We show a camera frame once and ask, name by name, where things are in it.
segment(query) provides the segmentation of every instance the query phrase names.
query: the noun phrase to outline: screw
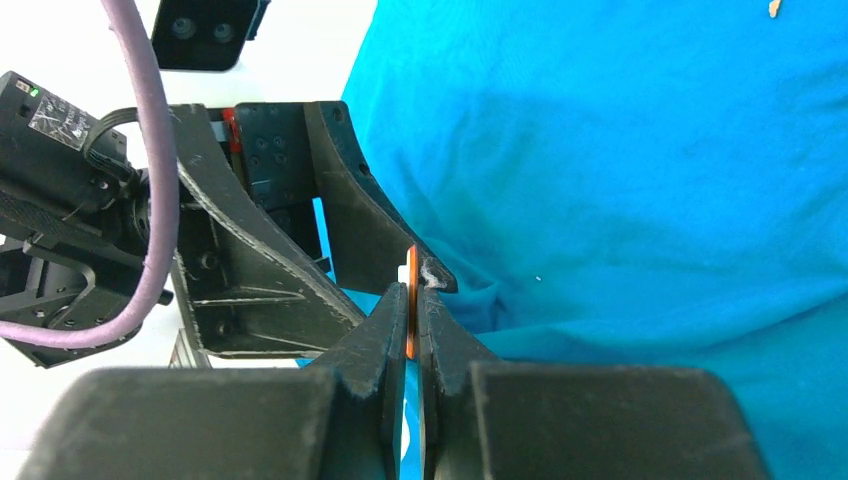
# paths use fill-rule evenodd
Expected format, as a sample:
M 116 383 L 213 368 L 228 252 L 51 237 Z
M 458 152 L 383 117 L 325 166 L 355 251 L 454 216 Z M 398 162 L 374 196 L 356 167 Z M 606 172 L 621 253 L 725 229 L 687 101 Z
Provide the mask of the screw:
M 218 327 L 215 329 L 218 332 L 218 335 L 222 337 L 226 337 L 232 332 L 232 327 L 227 322 L 221 322 L 218 324 Z
M 200 257 L 200 266 L 205 270 L 218 267 L 218 257 L 212 252 L 206 252 Z

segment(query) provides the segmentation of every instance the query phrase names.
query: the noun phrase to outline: screw hole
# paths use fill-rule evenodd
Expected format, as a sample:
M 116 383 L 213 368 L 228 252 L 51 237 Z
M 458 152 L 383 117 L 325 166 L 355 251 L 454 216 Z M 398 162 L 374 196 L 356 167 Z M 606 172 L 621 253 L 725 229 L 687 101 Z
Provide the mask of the screw hole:
M 219 23 L 215 26 L 215 30 L 212 34 L 215 36 L 215 41 L 218 43 L 229 43 L 233 37 L 235 37 L 233 27 L 229 23 Z
M 189 18 L 180 17 L 171 24 L 171 33 L 180 40 L 188 40 L 194 36 L 195 32 L 197 32 L 197 25 Z
M 204 253 L 203 256 L 200 257 L 200 266 L 205 270 L 218 268 L 218 257 L 212 252 Z

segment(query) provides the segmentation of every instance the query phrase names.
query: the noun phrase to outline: camera lens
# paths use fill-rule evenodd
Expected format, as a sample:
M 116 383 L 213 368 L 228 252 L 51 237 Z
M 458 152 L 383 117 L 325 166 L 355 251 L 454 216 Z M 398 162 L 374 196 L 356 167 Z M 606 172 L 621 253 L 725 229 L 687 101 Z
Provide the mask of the camera lens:
M 179 38 L 180 40 L 188 40 L 194 33 L 197 31 L 197 26 L 194 22 L 185 17 L 180 17 L 174 20 L 173 25 L 171 25 L 171 32 L 173 32 L 174 36 Z
M 233 39 L 233 27 L 229 23 L 219 23 L 212 32 L 215 35 L 215 41 L 218 43 L 227 43 Z

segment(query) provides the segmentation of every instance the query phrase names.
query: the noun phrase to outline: black plastic bracket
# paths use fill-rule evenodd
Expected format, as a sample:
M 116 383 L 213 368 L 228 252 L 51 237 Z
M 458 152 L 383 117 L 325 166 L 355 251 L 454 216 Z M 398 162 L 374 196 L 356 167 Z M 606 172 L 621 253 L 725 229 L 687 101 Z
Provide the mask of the black plastic bracket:
M 299 371 L 90 374 L 21 478 L 397 479 L 408 308 L 393 284 Z M 418 322 L 425 480 L 769 478 L 733 397 L 703 371 L 500 361 L 432 290 L 419 290 Z
M 339 287 L 382 293 L 413 244 L 455 287 L 361 174 L 350 123 L 335 125 L 338 112 L 347 115 L 343 103 L 236 106 L 242 152 L 231 163 L 202 105 L 172 111 L 185 187 L 173 278 L 186 330 L 203 353 L 318 356 L 364 319 Z M 317 196 L 338 285 L 324 273 L 320 246 L 314 251 Z

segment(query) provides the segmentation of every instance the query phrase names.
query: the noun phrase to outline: thin orange object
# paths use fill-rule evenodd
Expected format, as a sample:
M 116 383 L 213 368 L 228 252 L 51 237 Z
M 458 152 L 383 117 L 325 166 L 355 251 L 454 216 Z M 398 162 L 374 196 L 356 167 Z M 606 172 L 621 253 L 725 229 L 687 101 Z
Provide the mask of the thin orange object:
M 406 330 L 406 358 L 415 360 L 415 334 L 418 329 L 418 249 L 415 245 L 406 252 L 406 264 L 409 266 L 409 323 Z

